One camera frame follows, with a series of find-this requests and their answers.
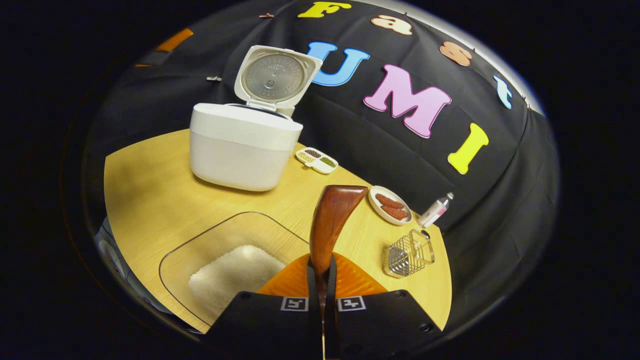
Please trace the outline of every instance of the letter m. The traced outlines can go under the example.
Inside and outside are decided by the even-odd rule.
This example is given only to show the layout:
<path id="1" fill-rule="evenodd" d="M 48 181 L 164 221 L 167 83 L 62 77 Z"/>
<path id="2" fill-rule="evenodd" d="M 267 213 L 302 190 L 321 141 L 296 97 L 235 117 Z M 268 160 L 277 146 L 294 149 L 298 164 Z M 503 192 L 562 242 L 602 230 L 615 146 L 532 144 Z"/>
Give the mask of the letter m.
<path id="1" fill-rule="evenodd" d="M 364 98 L 364 103 L 374 110 L 386 111 L 385 102 L 391 96 L 391 116 L 394 118 L 415 108 L 413 115 L 404 118 L 404 124 L 419 136 L 429 138 L 431 126 L 440 110 L 451 103 L 451 97 L 435 86 L 414 94 L 411 75 L 406 70 L 391 64 L 386 64 L 384 69 L 387 75 L 376 92 Z"/>

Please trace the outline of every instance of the silver basket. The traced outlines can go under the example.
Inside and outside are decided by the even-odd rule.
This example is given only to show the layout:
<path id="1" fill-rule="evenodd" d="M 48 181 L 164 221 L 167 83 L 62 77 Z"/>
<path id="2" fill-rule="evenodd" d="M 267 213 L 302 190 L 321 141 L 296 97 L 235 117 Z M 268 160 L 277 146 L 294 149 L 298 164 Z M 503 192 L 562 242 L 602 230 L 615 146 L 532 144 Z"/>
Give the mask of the silver basket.
<path id="1" fill-rule="evenodd" d="M 417 230 L 411 230 L 408 235 L 385 247 L 382 254 L 383 270 L 387 275 L 397 278 L 422 270 L 435 260 L 431 238 Z"/>

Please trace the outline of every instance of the orange object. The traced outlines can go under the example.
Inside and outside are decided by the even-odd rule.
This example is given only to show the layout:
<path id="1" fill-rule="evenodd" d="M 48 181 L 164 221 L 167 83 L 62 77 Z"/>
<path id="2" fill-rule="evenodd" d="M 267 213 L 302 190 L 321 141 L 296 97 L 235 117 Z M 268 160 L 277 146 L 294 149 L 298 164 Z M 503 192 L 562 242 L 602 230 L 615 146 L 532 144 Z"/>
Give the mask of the orange object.
<path id="1" fill-rule="evenodd" d="M 180 45 L 183 41 L 187 40 L 191 35 L 193 35 L 193 31 L 190 29 L 184 29 L 181 32 L 175 34 L 170 37 L 167 41 L 163 42 L 156 48 L 156 51 L 166 51 L 167 53 L 173 51 L 178 45 Z"/>
<path id="2" fill-rule="evenodd" d="M 336 299 L 387 292 L 382 285 L 351 260 L 335 252 L 333 256 L 338 273 L 335 282 Z M 282 297 L 308 297 L 308 261 L 309 254 L 295 259 L 272 277 L 257 293 Z"/>

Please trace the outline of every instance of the seasoning tray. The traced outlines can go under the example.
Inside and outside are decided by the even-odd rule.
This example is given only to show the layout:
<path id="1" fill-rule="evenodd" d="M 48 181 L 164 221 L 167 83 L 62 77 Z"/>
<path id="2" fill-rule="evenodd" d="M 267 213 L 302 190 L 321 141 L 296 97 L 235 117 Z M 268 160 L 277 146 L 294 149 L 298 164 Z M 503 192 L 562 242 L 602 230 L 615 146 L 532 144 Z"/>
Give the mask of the seasoning tray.
<path id="1" fill-rule="evenodd" d="M 296 159 L 321 174 L 331 174 L 338 167 L 338 161 L 313 147 L 298 150 Z"/>

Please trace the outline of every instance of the sausage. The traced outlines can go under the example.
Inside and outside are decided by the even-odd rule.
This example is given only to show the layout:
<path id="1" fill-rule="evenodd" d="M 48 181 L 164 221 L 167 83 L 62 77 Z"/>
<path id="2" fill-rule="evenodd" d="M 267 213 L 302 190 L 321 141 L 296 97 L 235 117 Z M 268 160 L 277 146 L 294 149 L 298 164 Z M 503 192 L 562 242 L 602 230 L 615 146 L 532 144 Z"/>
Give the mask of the sausage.
<path id="1" fill-rule="evenodd" d="M 406 218 L 407 216 L 409 216 L 409 214 L 406 211 L 400 210 L 400 209 L 391 208 L 391 207 L 389 207 L 387 205 L 382 205 L 382 210 L 384 210 L 392 218 L 395 218 L 395 219 L 398 219 L 398 220 L 402 220 L 402 219 Z"/>
<path id="2" fill-rule="evenodd" d="M 376 194 L 376 199 L 380 201 L 380 204 L 386 205 L 390 208 L 402 209 L 404 207 L 404 205 L 402 205 L 402 202 L 393 201 L 388 197 L 382 195 L 381 193 Z"/>

